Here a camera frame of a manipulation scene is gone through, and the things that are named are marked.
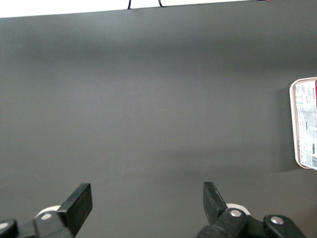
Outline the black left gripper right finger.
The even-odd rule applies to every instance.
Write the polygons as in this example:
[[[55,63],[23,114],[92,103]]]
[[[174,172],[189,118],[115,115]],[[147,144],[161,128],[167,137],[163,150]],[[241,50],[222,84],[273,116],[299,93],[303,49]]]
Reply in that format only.
[[[240,205],[227,204],[212,182],[203,187],[203,205],[208,225],[198,238],[304,238],[304,233],[288,217],[266,215],[262,221]]]

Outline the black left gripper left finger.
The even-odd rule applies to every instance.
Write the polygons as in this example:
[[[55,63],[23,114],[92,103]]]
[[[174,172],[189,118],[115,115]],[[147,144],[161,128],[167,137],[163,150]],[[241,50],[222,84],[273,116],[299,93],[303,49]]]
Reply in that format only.
[[[61,204],[41,210],[32,221],[0,221],[2,238],[74,238],[93,208],[90,183],[80,184]]]

